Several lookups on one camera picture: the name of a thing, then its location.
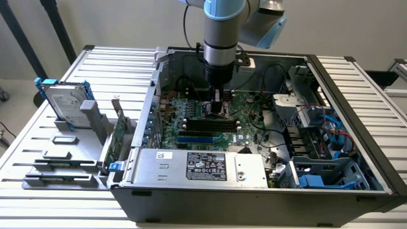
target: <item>power supply label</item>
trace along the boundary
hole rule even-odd
[[[224,154],[188,152],[187,179],[227,181]]]

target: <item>blue cable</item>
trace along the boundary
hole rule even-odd
[[[333,155],[333,158],[332,158],[332,160],[336,160],[336,159],[337,159],[337,157],[339,157],[339,154],[340,154],[340,151],[336,151],[336,153],[335,153],[335,155]]]
[[[323,118],[325,118],[327,120],[329,120],[331,122],[333,122],[337,127],[339,127],[339,130],[341,129],[341,122],[337,121],[333,117],[328,116],[328,115],[321,115]]]

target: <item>blue latch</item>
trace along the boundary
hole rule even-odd
[[[121,171],[121,164],[120,163],[111,163],[108,166],[109,172],[120,172]]]
[[[303,188],[345,189],[345,190],[349,190],[356,185],[356,182],[349,182],[344,185],[324,185],[323,178],[320,176],[303,175],[299,178],[299,184]]]
[[[56,79],[44,79],[41,84],[43,85],[56,85],[57,84],[57,80]]]
[[[340,151],[336,151],[336,153],[335,153],[335,155],[333,155],[333,157],[332,157],[332,160],[336,160],[336,159],[337,159],[339,154],[340,154]]]

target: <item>power cable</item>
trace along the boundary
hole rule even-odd
[[[15,138],[17,138],[16,135],[11,132],[11,130],[9,130],[9,129],[7,128],[7,126],[4,125],[4,123],[0,122],[0,124],[3,125],[4,129],[7,130],[7,132],[11,133],[11,135],[12,135]]]
[[[192,48],[192,46],[191,46],[191,44],[189,44],[189,41],[188,41],[187,28],[185,28],[185,19],[187,19],[188,8],[189,8],[189,6],[187,5],[187,6],[185,6],[185,10],[184,10],[183,27],[184,27],[184,39],[185,39],[185,42],[187,42],[188,47]]]

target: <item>slotted aluminum platform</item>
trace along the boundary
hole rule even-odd
[[[71,82],[81,82],[85,79],[91,83],[101,112],[109,118],[116,117],[109,100],[113,95],[120,95],[125,115],[137,120],[145,86],[155,70],[153,54],[153,49],[95,47],[92,51],[80,53],[63,79]],[[404,161],[403,151],[391,150],[392,146],[398,146],[399,149],[406,148],[403,141],[395,140],[395,138],[407,137],[396,109],[388,105],[387,101],[383,101],[380,93],[376,93],[373,89],[375,84],[368,80],[357,65],[337,57],[320,57],[320,61],[355,106],[353,109],[385,150],[402,177],[406,177],[403,174],[407,164],[403,163],[407,161]],[[364,96],[355,96],[355,91]],[[193,225],[135,224],[127,219],[108,190],[21,189],[21,179],[29,171],[31,162],[40,156],[47,138],[53,134],[53,119],[55,113],[44,103],[0,159],[0,228],[195,227]],[[394,121],[391,122],[395,123],[394,125],[384,125],[388,119]],[[33,133],[39,130],[41,138],[32,139]],[[203,225],[200,227],[221,228],[221,226]],[[407,205],[402,205],[385,214],[368,213],[341,228],[404,229],[407,228]]]
[[[407,116],[356,62],[319,57],[339,90],[407,183]]]

